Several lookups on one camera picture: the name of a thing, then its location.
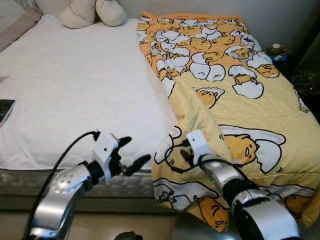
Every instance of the white mattress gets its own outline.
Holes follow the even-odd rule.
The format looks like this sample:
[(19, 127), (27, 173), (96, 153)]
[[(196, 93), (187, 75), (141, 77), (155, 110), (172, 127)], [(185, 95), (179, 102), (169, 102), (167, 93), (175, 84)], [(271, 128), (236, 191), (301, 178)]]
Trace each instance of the white mattress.
[[(103, 198), (153, 198), (151, 174), (138, 173), (132, 176), (114, 176), (105, 183), (99, 182), (86, 197)], [(6, 170), (0, 169), (1, 196), (36, 196), (44, 184), (49, 170)]]
[[(75, 138), (95, 129), (132, 137), (119, 152), (124, 164), (155, 153), (176, 117), (148, 77), (137, 22), (68, 29), (44, 15), (0, 53), (0, 99), (16, 100), (0, 128), (0, 168), (50, 169)], [(80, 141), (61, 168), (90, 161), (93, 144)]]

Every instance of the blanket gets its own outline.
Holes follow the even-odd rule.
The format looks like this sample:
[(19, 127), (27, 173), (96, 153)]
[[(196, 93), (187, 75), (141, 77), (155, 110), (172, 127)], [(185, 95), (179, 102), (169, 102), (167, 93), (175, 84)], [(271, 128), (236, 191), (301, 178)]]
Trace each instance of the blanket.
[(245, 22), (142, 12), (137, 39), (178, 118), (153, 159), (156, 202), (227, 229), (230, 208), (186, 144), (199, 129), (214, 154), (312, 225), (320, 212), (320, 126)]

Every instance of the tiled floor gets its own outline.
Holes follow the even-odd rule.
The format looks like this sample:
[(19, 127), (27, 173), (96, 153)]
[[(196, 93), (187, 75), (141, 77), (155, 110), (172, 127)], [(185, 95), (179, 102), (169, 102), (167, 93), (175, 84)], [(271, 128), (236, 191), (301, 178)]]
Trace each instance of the tiled floor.
[[(0, 239), (20, 240), (28, 218), (26, 212), (0, 212)], [(320, 222), (302, 227), (303, 240), (319, 240)], [(239, 240), (231, 224), (225, 233), (217, 233), (191, 215), (93, 214), (78, 213), (67, 240), (114, 240), (125, 231), (142, 235), (143, 240)]]

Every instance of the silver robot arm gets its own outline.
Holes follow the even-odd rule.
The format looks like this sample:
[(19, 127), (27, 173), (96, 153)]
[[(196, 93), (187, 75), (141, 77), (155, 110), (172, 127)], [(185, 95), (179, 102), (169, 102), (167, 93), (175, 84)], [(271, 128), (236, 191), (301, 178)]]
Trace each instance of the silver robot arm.
[(231, 208), (243, 240), (298, 240), (297, 223), (289, 211), (271, 200), (239, 169), (217, 157), (200, 130), (187, 134), (198, 163)]
[(118, 151), (130, 141), (131, 137), (117, 139), (110, 133), (100, 133), (93, 147), (92, 162), (84, 161), (53, 178), (48, 194), (35, 211), (26, 240), (63, 240), (78, 202), (94, 185), (120, 173), (130, 176), (138, 171), (151, 156), (137, 159), (130, 167), (122, 165)]

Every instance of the stuffed toy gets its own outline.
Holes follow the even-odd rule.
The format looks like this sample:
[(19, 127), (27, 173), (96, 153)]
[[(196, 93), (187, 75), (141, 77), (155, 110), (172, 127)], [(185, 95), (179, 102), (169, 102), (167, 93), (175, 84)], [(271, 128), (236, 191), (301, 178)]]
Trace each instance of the stuffed toy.
[(59, 18), (65, 27), (79, 29), (93, 24), (96, 13), (110, 27), (119, 26), (127, 20), (125, 10), (116, 0), (73, 0)]
[(271, 54), (271, 55), (284, 54), (287, 51), (287, 49), (284, 46), (278, 43), (268, 46), (266, 50), (268, 54)]

